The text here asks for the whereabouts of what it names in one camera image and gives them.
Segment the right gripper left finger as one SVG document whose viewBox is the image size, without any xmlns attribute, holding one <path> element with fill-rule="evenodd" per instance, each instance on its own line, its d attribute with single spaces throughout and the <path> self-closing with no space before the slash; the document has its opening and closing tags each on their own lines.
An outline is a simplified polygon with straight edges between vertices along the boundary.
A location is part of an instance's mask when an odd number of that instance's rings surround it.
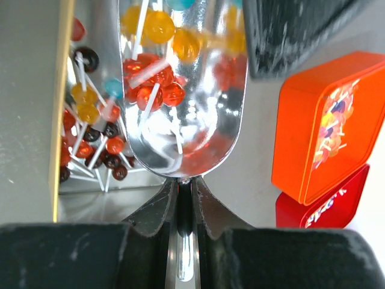
<svg viewBox="0 0 385 289">
<path fill-rule="evenodd" d="M 174 288 L 177 182 L 117 223 L 1 227 L 2 288 Z"/>
</svg>

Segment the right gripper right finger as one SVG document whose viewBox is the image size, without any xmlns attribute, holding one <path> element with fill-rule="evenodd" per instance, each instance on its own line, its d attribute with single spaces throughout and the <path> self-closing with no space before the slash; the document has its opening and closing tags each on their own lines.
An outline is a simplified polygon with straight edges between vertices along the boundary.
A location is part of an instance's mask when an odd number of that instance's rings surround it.
<svg viewBox="0 0 385 289">
<path fill-rule="evenodd" d="M 368 243 L 346 229 L 254 228 L 202 178 L 191 183 L 197 288 L 383 288 Z"/>
</svg>

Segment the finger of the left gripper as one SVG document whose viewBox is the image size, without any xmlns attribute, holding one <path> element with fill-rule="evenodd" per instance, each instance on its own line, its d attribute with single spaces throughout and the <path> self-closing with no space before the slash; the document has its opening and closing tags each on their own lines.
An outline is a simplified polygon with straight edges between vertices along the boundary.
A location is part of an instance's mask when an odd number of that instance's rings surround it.
<svg viewBox="0 0 385 289">
<path fill-rule="evenodd" d="M 243 1 L 253 79 L 288 75 L 361 12 L 360 1 Z"/>
</svg>

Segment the gold candy tin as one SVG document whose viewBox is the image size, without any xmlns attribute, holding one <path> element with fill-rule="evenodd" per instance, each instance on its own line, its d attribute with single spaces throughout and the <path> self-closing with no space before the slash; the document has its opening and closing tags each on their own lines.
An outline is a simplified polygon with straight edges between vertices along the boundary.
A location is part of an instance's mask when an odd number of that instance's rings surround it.
<svg viewBox="0 0 385 289">
<path fill-rule="evenodd" d="M 95 90 L 104 88 L 106 81 L 123 80 L 122 48 L 120 46 L 119 1 L 61 1 L 57 49 L 57 71 L 52 116 L 49 187 L 52 195 L 53 220 L 60 219 L 59 166 L 61 136 L 66 97 L 75 82 L 76 64 L 72 60 L 77 46 L 96 51 L 99 65 L 91 73 Z"/>
</svg>

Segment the metal scoop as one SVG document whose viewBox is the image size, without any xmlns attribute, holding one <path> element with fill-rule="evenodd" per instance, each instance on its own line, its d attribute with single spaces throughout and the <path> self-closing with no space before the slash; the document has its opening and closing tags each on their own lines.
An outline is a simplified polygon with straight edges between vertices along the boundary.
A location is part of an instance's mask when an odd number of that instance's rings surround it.
<svg viewBox="0 0 385 289">
<path fill-rule="evenodd" d="M 241 1 L 119 1 L 130 149 L 164 178 L 165 287 L 205 288 L 205 176 L 239 137 L 247 80 Z"/>
</svg>

